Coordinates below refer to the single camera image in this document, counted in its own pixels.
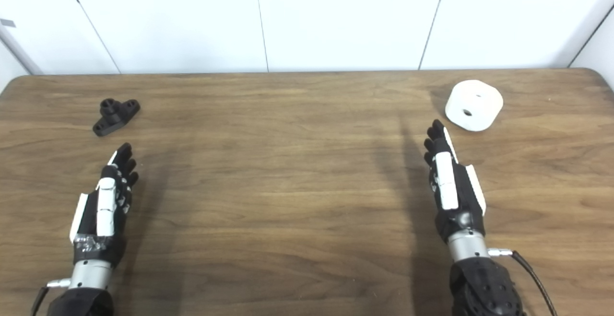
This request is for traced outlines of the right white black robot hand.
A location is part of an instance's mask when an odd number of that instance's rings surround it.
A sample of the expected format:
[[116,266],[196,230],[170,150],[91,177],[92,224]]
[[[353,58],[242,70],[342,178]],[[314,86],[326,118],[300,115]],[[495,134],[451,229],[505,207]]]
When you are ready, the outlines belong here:
[[424,148],[439,237],[447,243],[460,231],[485,235],[482,187],[473,166],[459,163],[449,132],[439,119],[428,128]]

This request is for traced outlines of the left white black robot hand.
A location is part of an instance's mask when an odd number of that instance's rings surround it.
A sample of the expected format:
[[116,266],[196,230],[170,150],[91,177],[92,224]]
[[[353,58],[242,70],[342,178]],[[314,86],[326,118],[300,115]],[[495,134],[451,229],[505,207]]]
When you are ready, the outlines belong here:
[[101,170],[95,189],[79,196],[69,233],[73,264],[101,260],[116,268],[125,255],[127,214],[139,179],[132,145],[125,142]]

